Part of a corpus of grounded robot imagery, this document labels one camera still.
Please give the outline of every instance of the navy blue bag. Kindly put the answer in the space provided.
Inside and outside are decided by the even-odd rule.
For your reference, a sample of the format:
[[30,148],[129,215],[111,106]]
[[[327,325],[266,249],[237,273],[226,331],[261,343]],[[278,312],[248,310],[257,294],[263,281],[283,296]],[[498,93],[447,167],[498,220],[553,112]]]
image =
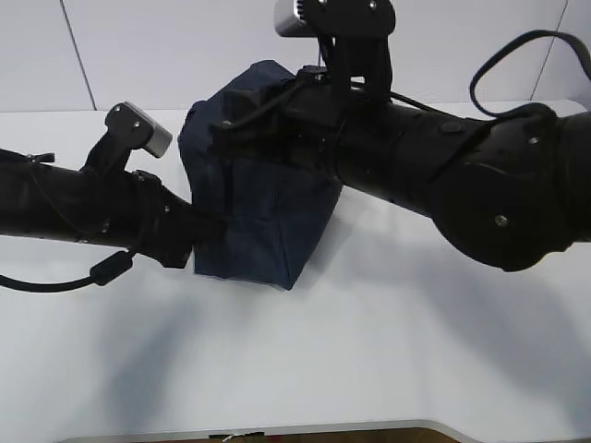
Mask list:
[[178,146],[200,210],[228,224],[222,242],[195,251],[195,272],[291,289],[332,216],[341,186],[319,174],[208,154],[225,90],[258,90],[294,78],[274,61],[256,63],[206,102],[196,102]]

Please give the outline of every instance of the white wall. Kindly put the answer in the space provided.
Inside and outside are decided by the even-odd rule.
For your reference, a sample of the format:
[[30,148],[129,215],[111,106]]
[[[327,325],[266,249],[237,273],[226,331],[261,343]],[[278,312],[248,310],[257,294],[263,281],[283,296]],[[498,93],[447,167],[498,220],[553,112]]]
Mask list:
[[[282,39],[274,0],[64,0],[92,98],[99,109],[131,100],[147,109],[187,108],[250,63],[292,70],[316,61],[312,40]],[[557,29],[567,0],[393,0],[393,89],[426,102],[464,102],[469,81],[503,44],[531,29]],[[570,0],[561,28],[591,43],[591,1]],[[528,45],[479,88],[486,101],[586,99],[591,94],[551,39]],[[59,0],[4,0],[0,14],[0,111],[91,109]]]
[[2,0],[0,112],[90,108],[59,1]]
[[[425,102],[469,102],[476,71],[529,30],[558,27],[563,0],[394,0],[392,88]],[[529,100],[551,40],[532,42],[482,79],[483,101]]]
[[[570,32],[591,47],[591,1],[569,0],[560,30]],[[591,82],[583,74],[573,50],[561,41],[555,41],[535,99],[567,98],[580,102],[591,110]]]

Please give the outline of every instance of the white table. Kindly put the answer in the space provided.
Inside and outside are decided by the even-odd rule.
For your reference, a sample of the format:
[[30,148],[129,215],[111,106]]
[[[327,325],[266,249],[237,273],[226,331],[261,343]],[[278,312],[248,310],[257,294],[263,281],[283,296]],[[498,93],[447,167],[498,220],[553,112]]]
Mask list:
[[[175,133],[184,119],[150,114]],[[0,114],[0,146],[79,167],[103,117]],[[176,146],[135,153],[135,168],[189,198]],[[61,281],[113,250],[0,237],[0,251],[2,273]],[[591,245],[505,274],[347,190],[292,292],[144,257],[104,288],[0,291],[0,441],[408,426],[464,442],[591,437],[590,285]]]

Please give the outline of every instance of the screw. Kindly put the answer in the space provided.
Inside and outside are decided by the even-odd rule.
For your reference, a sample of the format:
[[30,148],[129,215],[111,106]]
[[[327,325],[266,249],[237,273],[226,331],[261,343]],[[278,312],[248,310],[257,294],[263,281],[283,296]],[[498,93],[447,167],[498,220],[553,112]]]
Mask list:
[[143,175],[140,174],[138,171],[134,171],[132,174],[134,177],[136,177],[138,179],[139,182],[143,182],[145,180]]
[[506,228],[507,226],[509,226],[509,219],[507,219],[507,217],[505,217],[504,215],[498,215],[497,217],[495,217],[495,223],[497,223],[497,226],[499,226],[500,228]]
[[107,219],[104,223],[103,223],[103,229],[101,230],[102,233],[107,233],[109,231],[109,228],[111,227],[111,221],[109,219]]
[[461,134],[464,132],[464,125],[457,122],[444,123],[441,126],[441,132],[443,134]]

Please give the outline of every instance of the wooden floor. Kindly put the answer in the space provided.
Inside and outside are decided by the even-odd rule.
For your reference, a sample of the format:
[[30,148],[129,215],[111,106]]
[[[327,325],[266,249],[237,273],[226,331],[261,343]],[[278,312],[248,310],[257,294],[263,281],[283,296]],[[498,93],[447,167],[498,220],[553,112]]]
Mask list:
[[[182,443],[221,443],[222,439],[184,440]],[[387,429],[380,431],[300,434],[294,436],[234,437],[227,443],[456,443],[429,429]]]

